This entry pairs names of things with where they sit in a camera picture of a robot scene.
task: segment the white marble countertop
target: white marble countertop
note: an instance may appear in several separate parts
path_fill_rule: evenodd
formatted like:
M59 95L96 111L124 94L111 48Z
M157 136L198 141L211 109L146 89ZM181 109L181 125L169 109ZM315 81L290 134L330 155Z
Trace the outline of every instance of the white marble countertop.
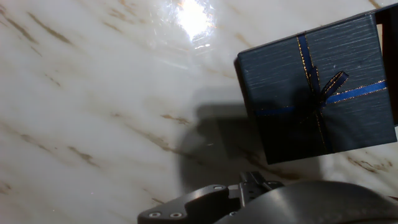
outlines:
M136 223L242 170L398 196L397 143L268 166L233 65L394 2L0 0L0 222Z

